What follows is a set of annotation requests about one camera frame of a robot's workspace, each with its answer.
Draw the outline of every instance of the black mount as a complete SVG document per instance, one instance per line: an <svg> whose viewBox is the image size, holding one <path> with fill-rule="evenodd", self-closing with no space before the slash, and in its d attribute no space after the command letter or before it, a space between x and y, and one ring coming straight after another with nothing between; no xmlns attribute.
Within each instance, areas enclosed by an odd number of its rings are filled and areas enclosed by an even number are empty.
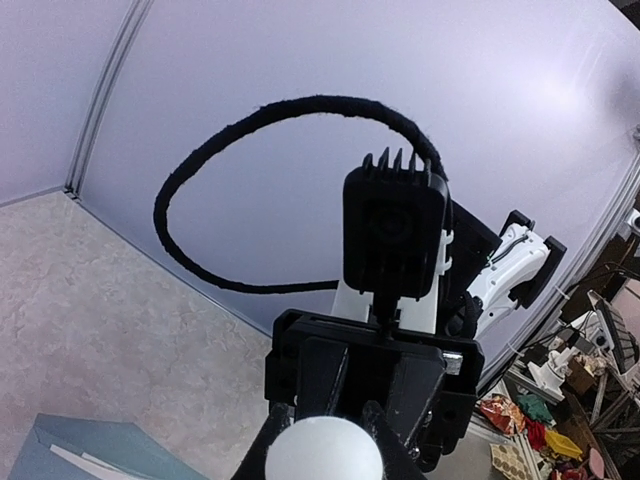
<svg viewBox="0 0 640 480"><path fill-rule="evenodd" d="M344 280L373 292L372 314L388 333L400 297L419 299L431 290L440 236L450 205L446 181L415 153L402 168L402 149L389 163L368 154L344 182Z"/></svg>
<svg viewBox="0 0 640 480"><path fill-rule="evenodd" d="M464 436L483 364L473 340L400 330L381 338L375 325L288 310L274 325L265 397L295 407L296 419L359 424L373 401L407 458L428 472Z"/></svg>

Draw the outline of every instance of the white mechanical part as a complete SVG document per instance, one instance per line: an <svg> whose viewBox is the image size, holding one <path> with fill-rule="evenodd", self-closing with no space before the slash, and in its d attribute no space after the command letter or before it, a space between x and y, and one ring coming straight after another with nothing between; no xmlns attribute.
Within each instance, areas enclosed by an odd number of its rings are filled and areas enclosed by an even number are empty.
<svg viewBox="0 0 640 480"><path fill-rule="evenodd" d="M400 311L399 327L401 329L424 333L436 332L438 286L440 276L451 268L451 259L446 258L446 247L451 242L453 242L453 233L447 234L443 230L440 236L436 272L433 276L433 283L429 293L419 300L403 297L398 302L398 310ZM366 323L369 320L369 311L372 305L373 294L371 292L360 294L357 290L350 288L344 280L340 280L331 315Z"/></svg>
<svg viewBox="0 0 640 480"><path fill-rule="evenodd" d="M583 332L583 338L590 342L595 348L608 350L613 348L611 332L607 329L604 321L593 310L581 315L570 324L574 329ZM564 399L564 394L560 386L566 378L569 362L580 350L571 347L565 348L561 353L556 350L549 352L549 359L541 366L529 363L527 368L539 388L554 397L558 401Z"/></svg>
<svg viewBox="0 0 640 480"><path fill-rule="evenodd" d="M539 367L529 363L527 367L536 385L560 402L564 399L560 385L564 383L569 360L577 354L578 349L575 347L567 348L562 353L552 350L549 352L549 360L544 365Z"/></svg>
<svg viewBox="0 0 640 480"><path fill-rule="evenodd" d="M635 208L629 212L624 222L618 228L618 235L622 237L624 241L629 240L631 234L640 236L640 212Z"/></svg>
<svg viewBox="0 0 640 480"><path fill-rule="evenodd" d="M491 257L498 260L489 260L468 289L472 297L482 301L476 338L518 308L518 302L509 298L509 292L516 285L533 279L550 253L539 235L516 223L507 227L501 239L500 247Z"/></svg>

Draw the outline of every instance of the white sphere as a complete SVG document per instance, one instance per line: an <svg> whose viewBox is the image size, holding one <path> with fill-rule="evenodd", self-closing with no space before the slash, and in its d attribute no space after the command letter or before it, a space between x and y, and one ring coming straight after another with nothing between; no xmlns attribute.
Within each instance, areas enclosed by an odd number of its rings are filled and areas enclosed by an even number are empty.
<svg viewBox="0 0 640 480"><path fill-rule="evenodd" d="M382 480L382 457L355 423L337 417L301 420L267 454L267 480Z"/></svg>

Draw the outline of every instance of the white backdrop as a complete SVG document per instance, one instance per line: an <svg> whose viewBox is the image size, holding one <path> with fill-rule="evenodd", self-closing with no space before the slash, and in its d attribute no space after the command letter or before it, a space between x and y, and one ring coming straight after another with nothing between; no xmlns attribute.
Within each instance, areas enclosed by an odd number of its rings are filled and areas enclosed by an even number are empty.
<svg viewBox="0 0 640 480"><path fill-rule="evenodd" d="M569 252L602 215L634 149L640 32L605 0L157 0L121 73L81 197L135 245L259 328L332 293L220 291L166 256L152 225L166 176L260 105L304 95L380 100L440 150L453 197L499 229L518 208ZM214 273L248 283L338 278L341 189L367 152L403 141L332 117L233 145L174 199L169 228ZM527 319L482 343L489 358Z"/></svg>
<svg viewBox="0 0 640 480"><path fill-rule="evenodd" d="M129 4L0 1L0 204L64 184Z"/></svg>

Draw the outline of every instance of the speckled floor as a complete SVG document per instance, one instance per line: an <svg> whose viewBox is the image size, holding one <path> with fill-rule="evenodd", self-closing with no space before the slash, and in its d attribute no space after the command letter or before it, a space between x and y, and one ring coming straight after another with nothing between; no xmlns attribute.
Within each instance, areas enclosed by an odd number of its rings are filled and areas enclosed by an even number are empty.
<svg viewBox="0 0 640 480"><path fill-rule="evenodd" d="M134 421L231 476L266 416L266 337L62 193L0 209L0 256L0 479L39 412Z"/></svg>

